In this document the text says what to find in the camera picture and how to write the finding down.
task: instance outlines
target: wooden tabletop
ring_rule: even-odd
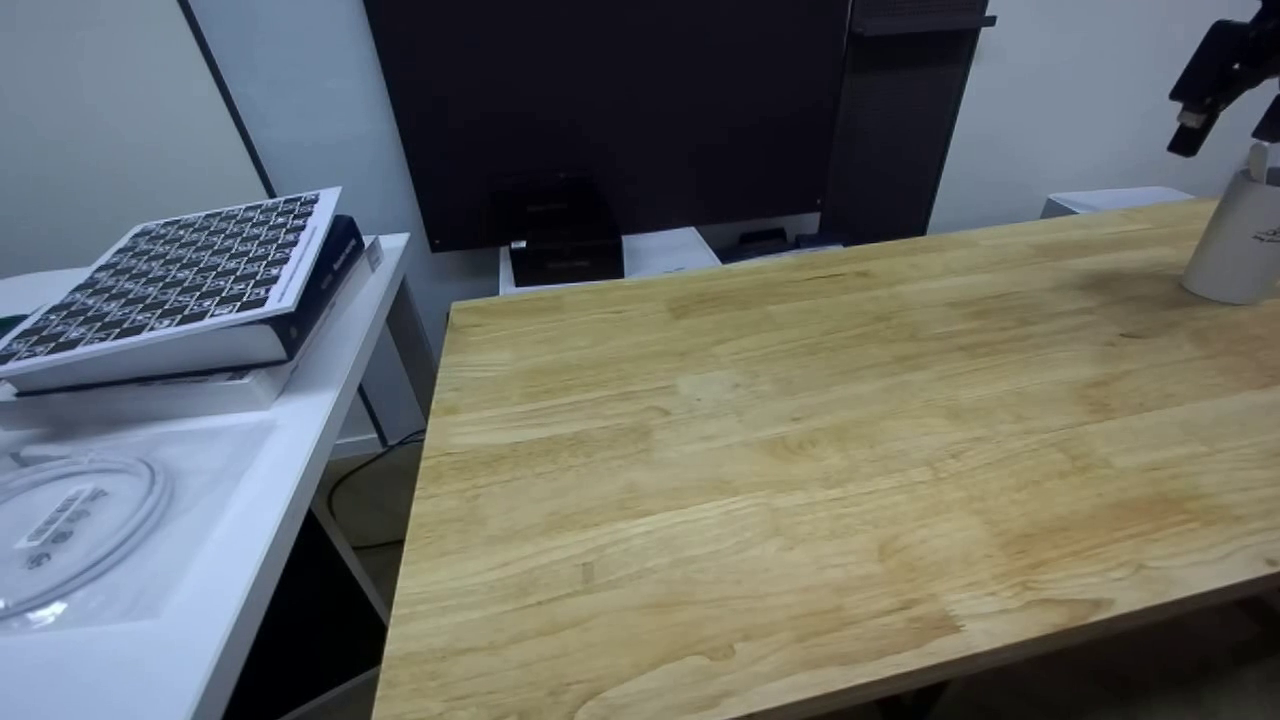
[[[376,716],[819,713],[1280,579],[1208,205],[453,313]]]

